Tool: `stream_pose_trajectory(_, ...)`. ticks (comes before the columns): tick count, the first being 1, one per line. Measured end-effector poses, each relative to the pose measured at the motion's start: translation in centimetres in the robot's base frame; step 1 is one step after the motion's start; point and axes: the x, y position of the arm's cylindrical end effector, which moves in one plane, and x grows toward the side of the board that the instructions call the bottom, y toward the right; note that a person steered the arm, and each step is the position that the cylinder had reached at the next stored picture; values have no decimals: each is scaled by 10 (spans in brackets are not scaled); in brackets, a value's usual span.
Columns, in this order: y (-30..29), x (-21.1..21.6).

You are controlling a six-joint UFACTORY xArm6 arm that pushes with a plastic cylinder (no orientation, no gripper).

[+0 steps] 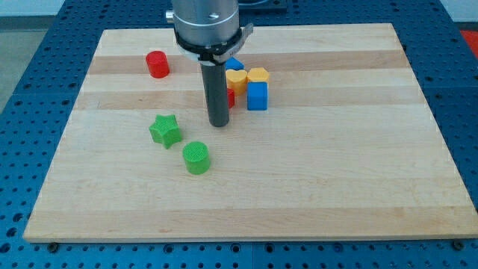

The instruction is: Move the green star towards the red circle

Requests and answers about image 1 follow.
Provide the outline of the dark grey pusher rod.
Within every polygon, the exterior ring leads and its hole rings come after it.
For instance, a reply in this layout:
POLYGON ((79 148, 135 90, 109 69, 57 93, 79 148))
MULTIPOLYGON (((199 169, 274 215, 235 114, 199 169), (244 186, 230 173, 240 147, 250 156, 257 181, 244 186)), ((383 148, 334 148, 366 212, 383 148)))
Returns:
POLYGON ((209 123, 214 127, 223 127, 229 123, 229 101, 224 64, 201 65, 205 101, 209 123))

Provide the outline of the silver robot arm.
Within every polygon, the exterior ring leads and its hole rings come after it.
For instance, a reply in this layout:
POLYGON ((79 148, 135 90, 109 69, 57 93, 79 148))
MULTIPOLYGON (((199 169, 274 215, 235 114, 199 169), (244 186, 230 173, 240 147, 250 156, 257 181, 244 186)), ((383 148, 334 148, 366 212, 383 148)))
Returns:
POLYGON ((226 61, 234 57, 253 33, 253 24, 240 26, 237 0, 172 0, 165 12, 173 24, 180 52, 200 64, 209 123, 229 123, 226 61))

